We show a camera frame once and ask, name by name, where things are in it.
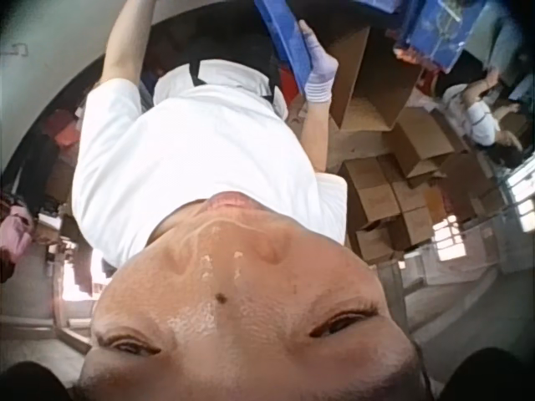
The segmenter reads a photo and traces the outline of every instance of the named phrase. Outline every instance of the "white t-shirt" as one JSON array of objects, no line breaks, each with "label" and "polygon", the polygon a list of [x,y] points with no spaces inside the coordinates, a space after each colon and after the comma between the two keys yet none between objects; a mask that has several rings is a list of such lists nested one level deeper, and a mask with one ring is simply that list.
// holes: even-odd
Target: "white t-shirt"
[{"label": "white t-shirt", "polygon": [[194,88],[187,66],[170,72],[143,115],[130,81],[89,94],[73,185],[88,243],[121,267],[181,206],[238,191],[343,244],[347,184],[314,173],[279,116],[288,112],[282,95],[278,115],[258,96],[267,78],[234,63],[204,62],[199,78],[209,84]]},{"label": "white t-shirt", "polygon": [[459,84],[449,88],[442,97],[445,116],[459,136],[467,135],[480,145],[490,146],[496,141],[500,125],[483,100],[468,109],[462,103],[462,91],[468,85]]}]

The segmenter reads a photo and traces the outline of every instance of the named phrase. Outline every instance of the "person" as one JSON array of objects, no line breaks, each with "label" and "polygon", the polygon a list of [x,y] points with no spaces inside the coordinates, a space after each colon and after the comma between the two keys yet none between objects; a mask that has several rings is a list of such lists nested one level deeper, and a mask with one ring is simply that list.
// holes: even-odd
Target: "person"
[{"label": "person", "polygon": [[301,22],[300,141],[257,38],[192,43],[141,115],[154,7],[126,1],[87,98],[73,211],[118,271],[79,398],[426,399],[379,279],[343,246],[347,184],[325,173],[337,60]]},{"label": "person", "polygon": [[514,147],[522,151],[518,138],[502,130],[500,121],[519,110],[518,104],[509,104],[491,112],[482,94],[499,82],[499,72],[491,69],[484,79],[472,84],[458,84],[447,89],[442,97],[445,116],[460,136],[466,136],[476,147],[488,150],[494,145]]},{"label": "person", "polygon": [[12,206],[0,225],[0,283],[7,282],[32,244],[33,218],[25,206]]}]

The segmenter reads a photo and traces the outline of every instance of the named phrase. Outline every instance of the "window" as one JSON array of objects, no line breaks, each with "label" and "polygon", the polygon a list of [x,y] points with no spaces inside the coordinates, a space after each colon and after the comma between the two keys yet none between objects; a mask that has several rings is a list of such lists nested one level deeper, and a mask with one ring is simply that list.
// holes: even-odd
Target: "window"
[{"label": "window", "polygon": [[535,159],[531,159],[518,169],[509,180],[512,198],[517,204],[518,218],[524,232],[535,231]]},{"label": "window", "polygon": [[434,225],[433,229],[435,230],[433,242],[441,261],[466,256],[465,244],[455,216],[448,216],[442,223]]}]

